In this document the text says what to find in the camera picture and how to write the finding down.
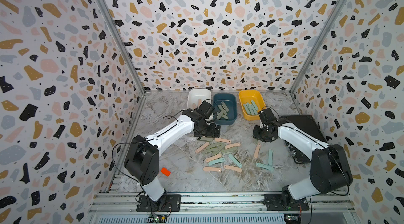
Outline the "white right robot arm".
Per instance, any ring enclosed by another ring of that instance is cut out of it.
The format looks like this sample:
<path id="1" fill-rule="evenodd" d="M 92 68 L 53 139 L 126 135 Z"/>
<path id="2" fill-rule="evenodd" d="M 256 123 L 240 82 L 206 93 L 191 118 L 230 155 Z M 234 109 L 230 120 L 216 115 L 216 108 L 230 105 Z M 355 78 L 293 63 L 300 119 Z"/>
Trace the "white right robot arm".
<path id="1" fill-rule="evenodd" d="M 258 115 L 260 125 L 253 130 L 256 140 L 271 143 L 282 139 L 310 163 L 308 177 L 282 189 L 281 202 L 285 207 L 307 197 L 335 192 L 352 184 L 353 177 L 344 148 L 338 144 L 327 144 L 312 116 L 277 118 L 270 107 L 262 109 Z"/>

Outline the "green knife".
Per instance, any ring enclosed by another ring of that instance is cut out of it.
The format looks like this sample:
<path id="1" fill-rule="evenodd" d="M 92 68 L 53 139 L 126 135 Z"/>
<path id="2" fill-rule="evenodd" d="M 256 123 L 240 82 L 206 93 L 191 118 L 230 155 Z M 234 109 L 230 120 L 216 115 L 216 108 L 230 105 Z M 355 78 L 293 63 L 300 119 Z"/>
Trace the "green knife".
<path id="1" fill-rule="evenodd" d="M 221 104 L 222 104 L 223 109 L 224 109 L 226 112 L 229 112 L 229 108 L 227 107 L 227 105 L 226 105 L 224 102 L 221 102 Z"/>

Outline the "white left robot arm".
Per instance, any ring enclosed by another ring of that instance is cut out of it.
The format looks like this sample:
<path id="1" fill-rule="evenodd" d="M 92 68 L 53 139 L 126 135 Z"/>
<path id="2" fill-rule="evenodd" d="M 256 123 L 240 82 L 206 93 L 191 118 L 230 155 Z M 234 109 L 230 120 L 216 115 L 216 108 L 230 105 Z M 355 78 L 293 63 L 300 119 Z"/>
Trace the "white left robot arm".
<path id="1" fill-rule="evenodd" d="M 179 112 L 174 121 L 163 129 L 147 136 L 137 135 L 130 143 L 124 168 L 140 184 L 151 202 L 160 203 L 167 195 L 159 179 L 160 155 L 183 136 L 194 133 L 198 138 L 220 136 L 220 126 L 214 121 L 215 109 L 208 101 L 203 101 L 195 109 Z"/>

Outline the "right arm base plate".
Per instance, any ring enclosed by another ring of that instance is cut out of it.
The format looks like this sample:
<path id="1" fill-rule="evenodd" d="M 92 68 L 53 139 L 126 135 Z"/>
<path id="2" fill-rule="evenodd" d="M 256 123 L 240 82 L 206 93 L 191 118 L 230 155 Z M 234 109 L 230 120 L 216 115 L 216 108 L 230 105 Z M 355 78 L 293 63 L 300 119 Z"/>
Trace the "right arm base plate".
<path id="1" fill-rule="evenodd" d="M 304 199 L 294 200 L 283 194 L 264 194 L 262 204 L 268 211 L 301 211 L 309 210 L 309 203 Z"/>

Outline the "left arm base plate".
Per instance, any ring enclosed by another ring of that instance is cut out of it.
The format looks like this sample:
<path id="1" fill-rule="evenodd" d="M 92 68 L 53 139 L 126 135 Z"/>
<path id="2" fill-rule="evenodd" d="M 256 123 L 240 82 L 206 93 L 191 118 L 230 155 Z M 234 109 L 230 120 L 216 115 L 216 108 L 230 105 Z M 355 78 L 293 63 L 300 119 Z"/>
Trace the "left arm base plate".
<path id="1" fill-rule="evenodd" d="M 179 212 L 181 207 L 180 194 L 163 195 L 158 201 L 141 195 L 138 199 L 137 212 Z"/>

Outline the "pink knife diagonal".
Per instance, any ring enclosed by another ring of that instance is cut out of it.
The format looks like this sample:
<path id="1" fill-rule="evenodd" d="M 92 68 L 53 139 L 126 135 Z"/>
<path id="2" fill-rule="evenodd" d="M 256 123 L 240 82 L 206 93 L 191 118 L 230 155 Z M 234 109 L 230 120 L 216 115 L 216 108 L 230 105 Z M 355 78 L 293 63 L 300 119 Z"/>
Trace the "pink knife diagonal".
<path id="1" fill-rule="evenodd" d="M 206 149 L 209 146 L 210 142 L 204 142 L 203 145 L 201 145 L 199 148 L 197 148 L 195 150 L 195 153 L 198 154 L 200 153 L 202 150 Z"/>

